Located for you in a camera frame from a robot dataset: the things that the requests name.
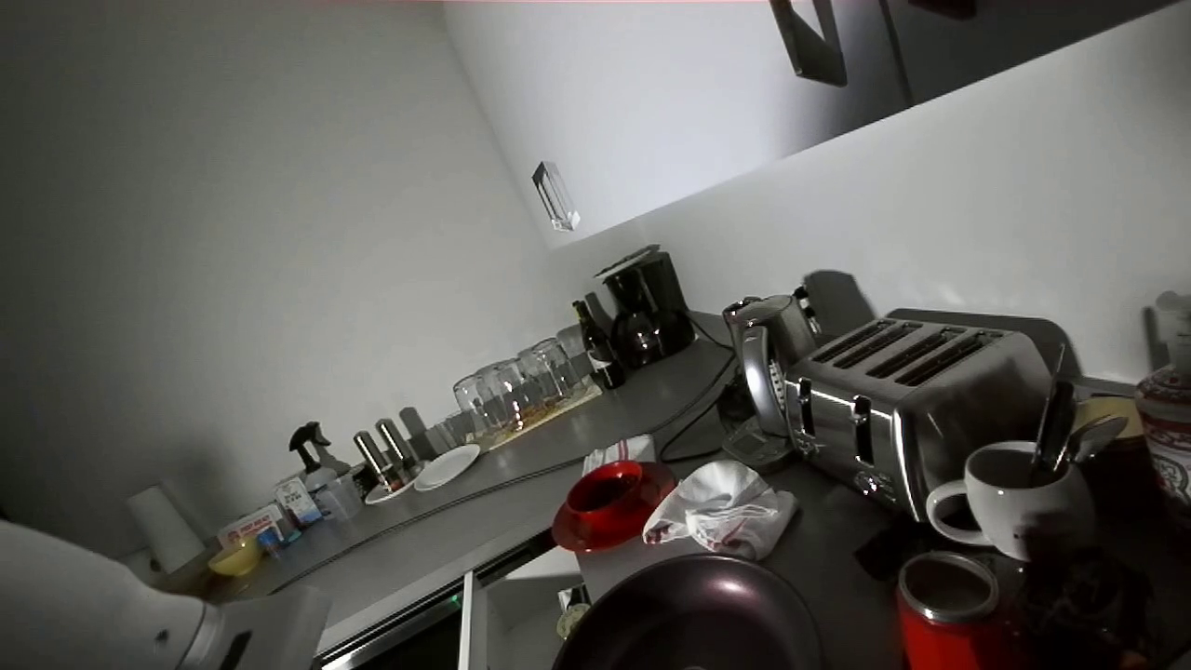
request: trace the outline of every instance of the cable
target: cable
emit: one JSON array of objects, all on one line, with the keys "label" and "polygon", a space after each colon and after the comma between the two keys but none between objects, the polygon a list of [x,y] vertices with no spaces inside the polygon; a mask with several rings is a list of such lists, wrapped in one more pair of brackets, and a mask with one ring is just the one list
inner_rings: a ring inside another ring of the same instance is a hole
[{"label": "cable", "polygon": [[718,387],[722,371],[732,367],[732,362],[738,362],[738,357],[724,357],[724,362],[718,365],[718,371],[712,377],[712,385],[706,385],[697,400],[690,400],[676,412],[670,412],[666,421],[650,424],[649,431],[662,431],[666,424],[682,421],[691,407],[698,407],[702,395]]},{"label": "cable", "polygon": [[[712,380],[682,412],[675,412],[670,421],[685,417],[697,401],[702,401],[702,395],[718,387],[722,371],[729,371],[732,362],[738,362],[738,357],[724,357],[724,362],[718,365],[715,380]],[[712,459],[712,455],[722,450],[722,447],[712,447],[712,450],[666,459],[666,450],[670,450],[685,431],[691,431],[715,407],[718,407],[718,400],[712,400],[697,417],[690,417],[675,434],[666,434],[666,442],[660,442],[660,462],[662,462],[662,464],[697,462],[697,459]]]},{"label": "cable", "polygon": [[712,331],[706,331],[698,321],[691,321],[691,323],[697,323],[697,331],[698,331],[706,344],[715,344],[718,351],[738,351],[738,345],[729,345],[729,344],[712,337]]}]

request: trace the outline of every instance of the toaster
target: toaster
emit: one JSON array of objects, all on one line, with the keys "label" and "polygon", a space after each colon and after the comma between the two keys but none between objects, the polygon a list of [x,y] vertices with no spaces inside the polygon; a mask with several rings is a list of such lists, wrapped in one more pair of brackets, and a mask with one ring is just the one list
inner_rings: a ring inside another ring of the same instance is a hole
[{"label": "toaster", "polygon": [[886,316],[769,385],[810,464],[924,521],[975,447],[1036,434],[1053,377],[1023,331]]}]

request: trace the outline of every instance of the mug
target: mug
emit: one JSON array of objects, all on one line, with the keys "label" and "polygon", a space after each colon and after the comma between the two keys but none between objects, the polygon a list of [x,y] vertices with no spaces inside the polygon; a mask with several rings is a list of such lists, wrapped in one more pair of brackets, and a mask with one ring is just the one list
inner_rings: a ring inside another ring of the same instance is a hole
[{"label": "mug", "polygon": [[[925,495],[925,521],[939,535],[969,546],[997,546],[1028,563],[1028,545],[1088,546],[1093,541],[1089,495],[1081,468],[1030,484],[1036,442],[1006,440],[969,455],[965,481]],[[969,495],[978,529],[956,529],[939,519],[947,500]]]},{"label": "mug", "polygon": [[925,552],[896,568],[896,629],[907,670],[1023,665],[1002,582],[969,556]]}]

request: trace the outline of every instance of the bottle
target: bottle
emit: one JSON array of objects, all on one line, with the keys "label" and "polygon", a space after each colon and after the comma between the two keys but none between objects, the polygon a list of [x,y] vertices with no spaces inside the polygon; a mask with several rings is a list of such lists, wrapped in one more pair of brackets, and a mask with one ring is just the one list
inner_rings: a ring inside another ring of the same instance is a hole
[{"label": "bottle", "polygon": [[583,300],[574,300],[574,314],[581,316],[581,331],[583,331],[583,351],[587,351],[587,362],[593,362],[593,380],[602,387],[602,390],[613,390],[624,385],[624,367],[607,352],[607,344],[600,337],[600,329],[593,321],[593,310]]}]

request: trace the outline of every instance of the cabinet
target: cabinet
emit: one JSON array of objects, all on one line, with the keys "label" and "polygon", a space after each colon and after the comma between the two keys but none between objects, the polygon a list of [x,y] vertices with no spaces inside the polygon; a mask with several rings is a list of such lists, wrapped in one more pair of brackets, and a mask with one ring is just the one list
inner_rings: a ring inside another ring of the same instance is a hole
[{"label": "cabinet", "polygon": [[842,110],[863,91],[793,73],[769,5],[444,11],[510,177],[551,246],[871,118]]},{"label": "cabinet", "polygon": [[892,36],[906,55],[916,99],[954,94],[1053,48],[1076,43],[1167,0],[997,0],[973,5],[973,16],[943,16],[919,5],[889,5]]}]

